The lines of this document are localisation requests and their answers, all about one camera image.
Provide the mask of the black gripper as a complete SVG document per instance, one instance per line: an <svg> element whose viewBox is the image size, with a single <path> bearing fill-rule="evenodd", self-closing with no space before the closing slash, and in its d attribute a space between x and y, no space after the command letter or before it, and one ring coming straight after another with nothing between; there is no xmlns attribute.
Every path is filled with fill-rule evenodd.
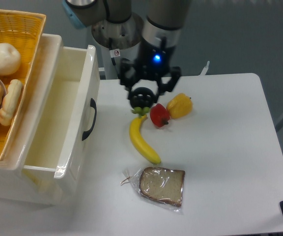
<svg viewBox="0 0 283 236"><path fill-rule="evenodd" d="M127 58L120 60L120 84L125 86L128 96L132 96L132 87L142 80L157 82L157 102L165 92L172 92L181 77L179 66L170 66L170 59L175 47L167 46L165 36L159 38L159 45L154 46L145 39L141 40L138 56L134 61Z"/></svg>

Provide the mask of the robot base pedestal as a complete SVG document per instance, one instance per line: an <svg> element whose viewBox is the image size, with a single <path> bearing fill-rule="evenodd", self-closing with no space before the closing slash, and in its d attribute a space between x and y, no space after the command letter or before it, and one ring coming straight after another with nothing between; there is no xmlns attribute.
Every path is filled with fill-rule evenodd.
<svg viewBox="0 0 283 236"><path fill-rule="evenodd" d="M136 13L124 23L115 24L107 20L91 27L91 33L100 46L105 79L117 79L120 72L120 60L133 61L138 53L142 36L143 20Z"/></svg>

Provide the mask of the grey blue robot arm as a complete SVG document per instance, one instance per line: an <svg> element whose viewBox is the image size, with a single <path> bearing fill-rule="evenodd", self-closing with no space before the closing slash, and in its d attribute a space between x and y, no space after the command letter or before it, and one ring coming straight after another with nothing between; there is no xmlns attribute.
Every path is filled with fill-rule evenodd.
<svg viewBox="0 0 283 236"><path fill-rule="evenodd" d="M64 0L63 9L77 29L91 27L100 46L106 79L119 79L131 107L151 107L173 91L181 69L170 60L191 1L151 0L145 19L129 0Z"/></svg>

